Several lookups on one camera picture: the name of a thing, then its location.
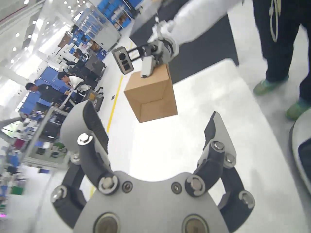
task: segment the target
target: metal frame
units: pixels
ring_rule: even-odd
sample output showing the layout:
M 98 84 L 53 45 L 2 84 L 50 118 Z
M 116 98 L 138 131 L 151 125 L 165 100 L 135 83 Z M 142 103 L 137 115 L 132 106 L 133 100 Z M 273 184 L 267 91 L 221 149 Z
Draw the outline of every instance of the metal frame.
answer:
M 50 107 L 50 109 L 48 110 L 48 112 L 44 116 L 41 124 L 39 125 L 36 133 L 32 137 L 22 162 L 36 164 L 36 165 L 42 166 L 42 167 L 63 168 L 63 169 L 68 168 L 68 163 L 69 163 L 69 159 L 70 159 L 69 152 L 67 152 L 66 156 L 64 157 L 64 160 L 63 160 L 62 164 L 55 163 L 55 162 L 44 161 L 44 160 L 40 160 L 40 159 L 36 159 L 36 158 L 30 157 L 30 154 L 32 153 L 32 151 L 34 149 L 36 142 L 38 141 L 38 139 L 39 139 L 39 137 L 40 137 L 44 127 L 46 126 L 46 124 L 50 120 L 51 115 L 53 114 L 53 112 L 59 113 L 59 114 L 64 115 L 64 116 L 68 115 L 67 112 L 64 112 L 64 111 L 62 111 L 62 110 L 60 110 L 60 109 L 58 109 L 56 107 L 53 107 L 53 106 Z

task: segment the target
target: white tabletop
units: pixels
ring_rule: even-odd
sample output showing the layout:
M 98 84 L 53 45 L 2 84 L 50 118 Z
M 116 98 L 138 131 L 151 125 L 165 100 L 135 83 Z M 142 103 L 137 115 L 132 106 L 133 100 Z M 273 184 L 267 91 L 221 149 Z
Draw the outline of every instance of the white tabletop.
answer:
M 219 62 L 175 84 L 174 92 L 177 116 L 133 123 L 133 141 L 127 146 L 131 149 L 129 174 L 160 181 L 193 172 L 205 143 L 204 129 L 217 111 L 237 152 L 235 167 L 256 201 L 251 216 L 237 232 L 310 232 L 281 148 L 233 62 Z M 220 182 L 210 190 L 216 203 L 223 193 Z

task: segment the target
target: man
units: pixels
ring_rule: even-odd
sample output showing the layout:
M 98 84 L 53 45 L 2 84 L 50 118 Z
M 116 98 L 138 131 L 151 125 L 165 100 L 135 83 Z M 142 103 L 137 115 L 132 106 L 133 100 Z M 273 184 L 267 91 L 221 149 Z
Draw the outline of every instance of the man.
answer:
M 309 68 L 311 67 L 311 0 L 253 0 L 253 7 L 262 55 L 268 64 L 266 79 L 256 85 L 254 94 L 264 95 L 288 80 L 294 41 L 300 24 L 308 32 Z M 269 8 L 271 12 L 273 11 L 273 18 L 268 14 Z M 270 20 L 274 23 L 277 20 L 277 24 L 271 25 Z M 287 110 L 286 116 L 291 120 L 297 120 L 309 108 L 311 108 L 310 71 L 300 84 L 298 101 Z
M 47 102 L 58 102 L 64 97 L 64 95 L 69 94 L 68 91 L 62 94 L 60 91 L 54 89 L 48 84 L 40 84 L 39 86 L 36 86 L 34 83 L 27 83 L 25 88 L 27 91 L 39 91 L 41 93 L 40 98 Z
M 62 80 L 68 87 L 71 89 L 76 89 L 74 92 L 77 93 L 76 103 L 80 103 L 87 91 L 90 89 L 90 86 L 84 83 L 82 78 L 77 76 L 68 75 L 66 72 L 59 72 L 57 75 L 59 80 Z

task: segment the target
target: white arm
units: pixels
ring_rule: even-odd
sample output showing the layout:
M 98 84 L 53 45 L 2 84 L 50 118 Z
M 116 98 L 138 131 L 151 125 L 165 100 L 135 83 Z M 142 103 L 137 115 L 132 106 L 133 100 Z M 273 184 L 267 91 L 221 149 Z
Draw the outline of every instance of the white arm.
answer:
M 190 0 L 175 16 L 171 37 L 178 45 L 195 40 L 240 1 Z

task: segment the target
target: hex bolt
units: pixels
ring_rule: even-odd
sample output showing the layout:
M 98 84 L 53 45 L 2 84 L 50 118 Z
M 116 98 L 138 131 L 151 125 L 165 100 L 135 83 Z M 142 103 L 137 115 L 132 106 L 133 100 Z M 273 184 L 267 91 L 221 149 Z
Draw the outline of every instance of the hex bolt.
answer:
M 113 187 L 113 180 L 111 177 L 107 177 L 103 179 L 102 187 L 105 190 L 111 189 Z
M 199 181 L 199 179 L 197 178 L 193 178 L 190 186 L 192 187 L 193 190 L 195 191 L 200 191 L 202 189 L 202 183 Z
M 211 146 L 217 151 L 222 151 L 225 148 L 224 144 L 219 141 L 213 141 Z
M 80 135 L 80 141 L 86 143 L 89 140 L 89 136 L 86 133 Z

